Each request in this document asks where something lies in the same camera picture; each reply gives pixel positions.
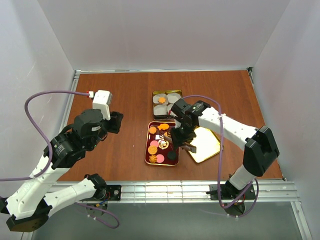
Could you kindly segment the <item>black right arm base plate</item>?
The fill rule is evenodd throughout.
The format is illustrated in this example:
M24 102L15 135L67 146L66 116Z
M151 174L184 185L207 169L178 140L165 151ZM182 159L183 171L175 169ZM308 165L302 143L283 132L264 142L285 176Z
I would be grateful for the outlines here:
M237 190L233 186L226 186L225 184L220 185L220 195L222 200L233 200L241 192L244 190ZM217 184L210 184L209 191L206 192L207 195L210 196L211 200L218 200L218 185ZM256 197L256 192L254 190L253 185L251 185L245 192L244 192L244 199L245 200L254 200Z

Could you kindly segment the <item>metal serving tongs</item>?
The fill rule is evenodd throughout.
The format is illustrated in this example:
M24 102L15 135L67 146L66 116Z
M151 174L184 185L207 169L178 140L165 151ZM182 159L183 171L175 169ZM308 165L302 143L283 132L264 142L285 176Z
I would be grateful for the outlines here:
M174 150L181 148L191 153L197 152L197 147L191 144L192 140L197 136L194 131L182 133L177 128L173 128L170 131L160 132L159 135L165 141L171 143Z

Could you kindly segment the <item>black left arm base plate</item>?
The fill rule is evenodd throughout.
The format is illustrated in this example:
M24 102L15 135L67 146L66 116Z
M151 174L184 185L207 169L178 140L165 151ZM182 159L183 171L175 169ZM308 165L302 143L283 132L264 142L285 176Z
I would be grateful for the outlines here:
M102 192L101 201L120 201L122 186L118 184L107 185L106 190Z

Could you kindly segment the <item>orange shell-shaped cookie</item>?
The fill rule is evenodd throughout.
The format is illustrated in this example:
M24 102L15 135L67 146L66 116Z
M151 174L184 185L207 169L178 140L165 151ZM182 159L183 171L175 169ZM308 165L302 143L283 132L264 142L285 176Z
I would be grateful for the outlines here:
M151 127L149 128L148 132L149 132L150 134L155 134L155 133L157 132L157 128L154 127L154 126L151 126Z

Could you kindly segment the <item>round waffle sandwich cookie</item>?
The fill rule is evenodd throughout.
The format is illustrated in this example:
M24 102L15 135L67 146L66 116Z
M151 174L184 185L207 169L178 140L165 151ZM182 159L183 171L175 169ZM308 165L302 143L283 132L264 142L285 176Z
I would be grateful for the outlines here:
M163 134L166 138L171 138L171 134L170 134L170 132L165 132L164 134Z

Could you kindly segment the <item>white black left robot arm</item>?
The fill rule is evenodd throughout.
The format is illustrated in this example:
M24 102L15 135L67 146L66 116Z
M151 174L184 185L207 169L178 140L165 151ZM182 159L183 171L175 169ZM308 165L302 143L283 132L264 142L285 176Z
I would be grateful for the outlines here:
M122 113L113 111L110 119L104 119L99 109L87 109L64 127L43 151L30 179L13 195L0 200L0 212L9 216L6 221L8 229L11 232L33 232L54 213L78 201L108 199L110 188L97 173L86 174L82 181L63 190L49 190L109 133L117 134L123 117Z

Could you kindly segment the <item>orange flower cookie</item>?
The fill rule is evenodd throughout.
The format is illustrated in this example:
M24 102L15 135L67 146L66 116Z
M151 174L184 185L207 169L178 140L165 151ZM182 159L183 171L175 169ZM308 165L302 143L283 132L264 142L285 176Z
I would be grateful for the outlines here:
M160 103L160 104L164 104L165 102L166 102L166 98L165 97L160 97L158 99L158 103Z

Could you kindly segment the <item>gold tin lid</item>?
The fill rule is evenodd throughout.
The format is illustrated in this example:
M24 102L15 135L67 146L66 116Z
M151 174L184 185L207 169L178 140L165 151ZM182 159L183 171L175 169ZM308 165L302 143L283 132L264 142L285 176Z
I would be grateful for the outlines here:
M221 142L219 137L211 130L198 127L194 130L196 137L191 141L191 145L196 147L196 153L188 151L191 158L200 164L220 153Z

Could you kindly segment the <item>gold square cookie tin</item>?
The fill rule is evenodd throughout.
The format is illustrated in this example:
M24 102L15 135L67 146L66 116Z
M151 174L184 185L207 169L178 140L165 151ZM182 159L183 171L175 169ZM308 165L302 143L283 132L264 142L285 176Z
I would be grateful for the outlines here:
M170 110L173 104L183 97L181 90L155 90L152 92L152 112L156 121L169 121L173 117Z

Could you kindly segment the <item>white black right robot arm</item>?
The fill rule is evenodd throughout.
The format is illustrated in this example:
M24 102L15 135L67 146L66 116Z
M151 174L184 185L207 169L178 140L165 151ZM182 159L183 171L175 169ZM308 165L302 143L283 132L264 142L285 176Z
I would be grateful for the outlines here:
M243 150L242 165L221 187L226 197L235 198L267 169L280 155L272 130L267 126L256 128L240 123L216 110L204 101L188 104L180 98L170 109L175 127L170 130L174 148L191 144L195 129L202 127L220 134Z

